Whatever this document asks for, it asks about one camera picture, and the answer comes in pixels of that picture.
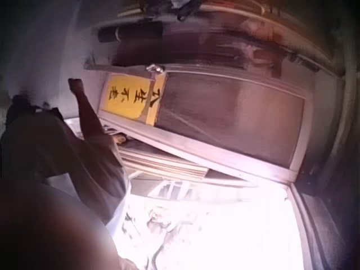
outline black chinese character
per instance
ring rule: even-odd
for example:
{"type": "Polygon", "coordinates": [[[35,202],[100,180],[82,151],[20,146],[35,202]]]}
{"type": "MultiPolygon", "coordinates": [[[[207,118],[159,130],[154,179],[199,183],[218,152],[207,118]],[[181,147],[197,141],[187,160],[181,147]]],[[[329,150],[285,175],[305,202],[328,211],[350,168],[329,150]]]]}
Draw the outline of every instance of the black chinese character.
{"type": "Polygon", "coordinates": [[[155,97],[155,99],[150,102],[150,108],[152,108],[152,106],[154,105],[154,103],[155,103],[157,100],[159,100],[159,98],[160,98],[160,89],[157,89],[157,92],[152,92],[152,96],[155,97]]]}
{"type": "Polygon", "coordinates": [[[116,86],[112,86],[110,94],[109,94],[109,100],[112,98],[116,99],[118,97],[118,94],[119,94],[119,92],[118,92],[118,90],[116,90],[116,86]]]}
{"type": "Polygon", "coordinates": [[[146,92],[144,92],[142,89],[140,89],[140,92],[137,92],[135,94],[134,103],[141,100],[141,103],[146,99],[146,92]]]}
{"type": "Polygon", "coordinates": [[[121,95],[126,96],[127,101],[129,101],[129,93],[130,93],[130,89],[129,88],[128,89],[124,88],[121,95]]]}

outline fist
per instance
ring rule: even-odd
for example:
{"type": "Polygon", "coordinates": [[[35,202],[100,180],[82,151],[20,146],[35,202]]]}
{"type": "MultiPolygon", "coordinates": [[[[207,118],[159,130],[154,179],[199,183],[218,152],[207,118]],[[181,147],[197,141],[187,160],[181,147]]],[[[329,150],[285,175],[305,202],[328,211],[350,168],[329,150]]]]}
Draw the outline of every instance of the fist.
{"type": "Polygon", "coordinates": [[[68,79],[70,91],[74,95],[79,95],[84,93],[84,84],[81,79],[68,79]]]}

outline forearm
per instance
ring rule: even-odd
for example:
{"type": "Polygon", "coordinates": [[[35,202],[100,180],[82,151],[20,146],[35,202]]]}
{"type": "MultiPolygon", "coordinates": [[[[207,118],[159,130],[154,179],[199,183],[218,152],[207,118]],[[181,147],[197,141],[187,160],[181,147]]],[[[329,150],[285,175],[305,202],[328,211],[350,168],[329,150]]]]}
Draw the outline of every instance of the forearm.
{"type": "Polygon", "coordinates": [[[85,93],[75,95],[79,106],[80,128],[84,138],[104,134],[104,129],[85,93]]]}

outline black cylindrical object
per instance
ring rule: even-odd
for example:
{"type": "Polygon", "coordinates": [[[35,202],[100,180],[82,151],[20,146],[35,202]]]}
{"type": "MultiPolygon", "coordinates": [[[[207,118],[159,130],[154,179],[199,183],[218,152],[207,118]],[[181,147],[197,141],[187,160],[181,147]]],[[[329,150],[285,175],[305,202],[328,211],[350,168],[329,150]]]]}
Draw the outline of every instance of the black cylindrical object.
{"type": "Polygon", "coordinates": [[[126,39],[160,39],[162,36],[163,23],[161,21],[109,26],[100,29],[97,34],[98,40],[102,43],[126,39]]]}

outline hand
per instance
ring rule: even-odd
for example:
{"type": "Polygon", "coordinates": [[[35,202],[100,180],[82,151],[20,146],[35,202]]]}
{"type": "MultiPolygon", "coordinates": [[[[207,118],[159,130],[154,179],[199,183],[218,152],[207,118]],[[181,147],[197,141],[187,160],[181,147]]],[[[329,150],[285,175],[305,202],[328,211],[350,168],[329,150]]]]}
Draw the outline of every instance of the hand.
{"type": "Polygon", "coordinates": [[[69,82],[70,91],[74,95],[80,95],[84,93],[84,84],[81,79],[71,79],[67,80],[69,82]]]}

